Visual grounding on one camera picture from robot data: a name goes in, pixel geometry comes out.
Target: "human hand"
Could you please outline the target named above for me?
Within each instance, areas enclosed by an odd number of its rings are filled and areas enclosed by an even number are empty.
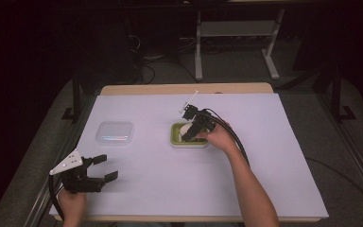
[[[219,148],[226,153],[233,150],[238,150],[235,140],[230,135],[230,133],[217,123],[213,131],[201,131],[195,137],[208,140],[208,142],[210,142],[216,148]]]
[[[79,226],[87,207],[87,194],[80,192],[72,194],[62,189],[58,198],[64,215],[63,227]]]

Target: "white paper sheet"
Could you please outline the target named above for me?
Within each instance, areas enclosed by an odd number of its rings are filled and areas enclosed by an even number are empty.
[[[119,178],[88,195],[87,215],[241,216],[224,153],[211,145],[171,146],[170,128],[185,121],[179,110],[190,97],[97,98],[78,150],[86,158],[108,155],[107,162],[88,169],[90,177],[118,170]],[[280,218],[328,217],[278,95],[198,94],[191,104],[212,109],[231,124]],[[95,135],[104,121],[132,122],[130,144],[101,147]]]

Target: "human arm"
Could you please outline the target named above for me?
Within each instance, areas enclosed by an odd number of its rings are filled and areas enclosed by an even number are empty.
[[[258,179],[251,171],[234,139],[219,124],[211,132],[200,132],[196,137],[205,138],[223,150],[232,167],[234,186],[241,215],[246,226],[279,226],[275,208]]]
[[[87,195],[80,192],[72,194],[62,189],[58,198],[60,208],[64,214],[63,227],[78,227],[86,210]]]

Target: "plastic container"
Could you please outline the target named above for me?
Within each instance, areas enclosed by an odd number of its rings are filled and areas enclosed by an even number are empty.
[[[95,140],[100,146],[126,146],[131,142],[133,125],[129,121],[104,121]]]
[[[187,122],[175,123],[172,125],[170,130],[170,142],[173,148],[205,148],[208,146],[208,141],[205,139],[194,139],[192,141],[183,141],[181,136],[181,128]]]

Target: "finger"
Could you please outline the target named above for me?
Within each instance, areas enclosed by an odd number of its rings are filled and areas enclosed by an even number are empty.
[[[196,138],[198,139],[206,139],[206,137],[208,136],[208,132],[205,131],[200,131],[196,136]]]

